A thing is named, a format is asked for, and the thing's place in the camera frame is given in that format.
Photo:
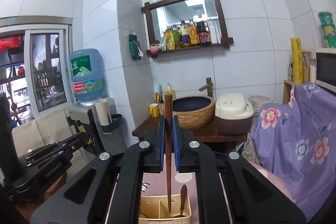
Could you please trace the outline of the yellow mug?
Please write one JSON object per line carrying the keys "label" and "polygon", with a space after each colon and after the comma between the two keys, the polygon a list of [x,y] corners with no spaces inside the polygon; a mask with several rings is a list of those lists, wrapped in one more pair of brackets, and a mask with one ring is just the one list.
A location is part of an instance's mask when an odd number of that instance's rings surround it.
{"label": "yellow mug", "polygon": [[159,104],[158,103],[152,103],[149,105],[149,114],[151,118],[157,118],[160,116],[159,111]]}

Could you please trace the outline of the pink polka dot tablecloth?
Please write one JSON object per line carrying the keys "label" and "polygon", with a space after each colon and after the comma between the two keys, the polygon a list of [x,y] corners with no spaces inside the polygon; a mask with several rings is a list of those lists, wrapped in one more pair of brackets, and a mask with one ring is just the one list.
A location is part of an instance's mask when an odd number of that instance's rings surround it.
{"label": "pink polka dot tablecloth", "polygon": [[[193,154],[197,169],[179,173],[171,164],[171,196],[183,184],[191,205],[191,223],[305,223],[303,212],[259,167],[237,152]],[[144,173],[142,196],[167,196],[166,164],[161,173]]]}

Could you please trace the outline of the woven basin sink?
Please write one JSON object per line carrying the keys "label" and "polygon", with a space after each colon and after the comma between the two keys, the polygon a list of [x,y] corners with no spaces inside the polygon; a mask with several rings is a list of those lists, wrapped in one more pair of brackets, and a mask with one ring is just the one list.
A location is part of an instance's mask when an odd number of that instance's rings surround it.
{"label": "woven basin sink", "polygon": [[173,118],[182,129],[196,130],[213,121],[215,100],[212,97],[189,96],[173,100]]}

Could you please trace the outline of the water dispenser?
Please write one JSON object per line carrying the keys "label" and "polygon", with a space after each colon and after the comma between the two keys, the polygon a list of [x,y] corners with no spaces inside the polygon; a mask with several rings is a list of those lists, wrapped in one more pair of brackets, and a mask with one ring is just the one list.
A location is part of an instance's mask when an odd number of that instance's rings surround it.
{"label": "water dispenser", "polygon": [[122,116],[117,114],[113,98],[106,99],[109,113],[112,118],[112,132],[104,132],[95,104],[76,102],[69,106],[70,121],[75,125],[76,131],[84,132],[89,136],[89,144],[85,147],[87,154],[97,156],[102,152],[117,155],[126,151],[126,144],[121,131]]}

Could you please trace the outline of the yellow soap bottle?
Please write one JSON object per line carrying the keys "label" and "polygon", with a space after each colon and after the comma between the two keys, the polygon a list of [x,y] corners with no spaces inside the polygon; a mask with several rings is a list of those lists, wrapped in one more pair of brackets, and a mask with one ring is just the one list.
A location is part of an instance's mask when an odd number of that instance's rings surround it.
{"label": "yellow soap bottle", "polygon": [[167,83],[167,88],[164,91],[164,97],[166,94],[170,94],[172,96],[172,100],[175,100],[175,90],[171,87],[170,83]]}

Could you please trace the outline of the beige plastic utensil holder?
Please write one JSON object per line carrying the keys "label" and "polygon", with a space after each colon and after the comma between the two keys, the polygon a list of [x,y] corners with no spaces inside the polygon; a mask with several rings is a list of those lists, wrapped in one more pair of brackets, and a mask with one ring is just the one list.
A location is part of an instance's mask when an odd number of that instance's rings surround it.
{"label": "beige plastic utensil holder", "polygon": [[138,223],[191,223],[191,205],[189,196],[185,200],[183,216],[181,216],[181,195],[171,196],[171,212],[169,212],[167,196],[142,196]]}

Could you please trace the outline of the bamboo style faucet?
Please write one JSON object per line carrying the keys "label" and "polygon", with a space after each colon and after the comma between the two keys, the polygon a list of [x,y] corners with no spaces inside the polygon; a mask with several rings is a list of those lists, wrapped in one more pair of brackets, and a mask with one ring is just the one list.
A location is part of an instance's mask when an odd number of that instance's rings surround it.
{"label": "bamboo style faucet", "polygon": [[207,77],[206,84],[203,87],[199,88],[199,91],[200,92],[206,91],[208,97],[213,97],[213,85],[214,84],[212,82],[211,77]]}

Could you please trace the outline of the green hanging packet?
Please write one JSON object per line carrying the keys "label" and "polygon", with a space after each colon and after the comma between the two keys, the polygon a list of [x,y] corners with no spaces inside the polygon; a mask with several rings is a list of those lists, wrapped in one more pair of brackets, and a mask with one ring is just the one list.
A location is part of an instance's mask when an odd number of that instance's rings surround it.
{"label": "green hanging packet", "polygon": [[141,50],[140,43],[137,40],[137,36],[134,34],[129,35],[129,47],[131,58],[133,60],[141,60],[143,58],[143,51]]}

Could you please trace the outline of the blue water jug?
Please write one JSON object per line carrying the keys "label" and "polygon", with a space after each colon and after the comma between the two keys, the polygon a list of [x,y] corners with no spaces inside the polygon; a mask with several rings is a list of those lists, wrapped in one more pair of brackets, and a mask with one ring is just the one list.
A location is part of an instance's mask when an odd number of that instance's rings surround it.
{"label": "blue water jug", "polygon": [[79,50],[69,55],[72,89],[75,98],[91,102],[104,95],[103,64],[97,49]]}

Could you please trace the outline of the purple floral cloth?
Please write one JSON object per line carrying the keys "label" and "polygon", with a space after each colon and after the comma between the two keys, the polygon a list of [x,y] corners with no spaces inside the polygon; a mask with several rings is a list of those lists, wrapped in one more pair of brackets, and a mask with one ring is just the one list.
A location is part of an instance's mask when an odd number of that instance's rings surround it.
{"label": "purple floral cloth", "polygon": [[251,138],[261,165],[311,220],[335,187],[335,96],[315,84],[293,85],[287,104],[261,106]]}

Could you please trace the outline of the yellow oil bottle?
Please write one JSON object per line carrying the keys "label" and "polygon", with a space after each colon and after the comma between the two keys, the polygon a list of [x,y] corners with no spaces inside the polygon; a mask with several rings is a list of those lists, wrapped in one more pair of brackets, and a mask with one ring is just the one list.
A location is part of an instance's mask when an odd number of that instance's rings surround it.
{"label": "yellow oil bottle", "polygon": [[191,45],[197,45],[199,44],[198,42],[198,34],[197,34],[197,27],[192,19],[189,20],[189,25],[188,25],[188,30],[189,30],[189,37],[190,37],[190,43]]}

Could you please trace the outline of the wooden framed mirror shelf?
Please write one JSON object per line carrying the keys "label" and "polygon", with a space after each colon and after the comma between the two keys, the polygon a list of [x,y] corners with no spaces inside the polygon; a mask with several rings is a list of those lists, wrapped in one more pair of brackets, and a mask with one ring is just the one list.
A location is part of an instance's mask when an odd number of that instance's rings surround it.
{"label": "wooden framed mirror shelf", "polygon": [[[228,35],[221,0],[163,0],[146,2],[143,12],[147,26],[149,49],[147,55],[158,55],[206,47],[230,48],[234,44]],[[191,45],[189,20],[197,26],[205,21],[210,31],[211,44]]]}

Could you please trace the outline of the yellow roll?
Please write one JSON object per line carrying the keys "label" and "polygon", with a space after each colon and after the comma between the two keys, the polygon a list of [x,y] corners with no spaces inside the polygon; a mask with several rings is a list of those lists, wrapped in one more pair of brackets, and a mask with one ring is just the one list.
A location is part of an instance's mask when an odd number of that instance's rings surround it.
{"label": "yellow roll", "polygon": [[300,38],[291,38],[291,52],[293,59],[293,83],[300,85],[303,83],[303,61]]}

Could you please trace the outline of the white microwave oven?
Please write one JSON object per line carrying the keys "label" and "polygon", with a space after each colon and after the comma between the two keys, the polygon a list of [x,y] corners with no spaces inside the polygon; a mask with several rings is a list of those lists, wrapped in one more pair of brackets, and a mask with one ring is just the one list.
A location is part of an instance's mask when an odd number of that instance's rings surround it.
{"label": "white microwave oven", "polygon": [[336,49],[320,48],[315,51],[315,83],[336,93]]}

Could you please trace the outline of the stacked green cups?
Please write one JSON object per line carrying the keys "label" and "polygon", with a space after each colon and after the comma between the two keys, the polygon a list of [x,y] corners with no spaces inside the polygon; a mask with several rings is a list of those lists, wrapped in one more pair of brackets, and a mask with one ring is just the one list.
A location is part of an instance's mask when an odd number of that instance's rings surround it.
{"label": "stacked green cups", "polygon": [[318,18],[321,22],[323,42],[326,48],[336,47],[335,24],[333,15],[330,12],[319,12]]}

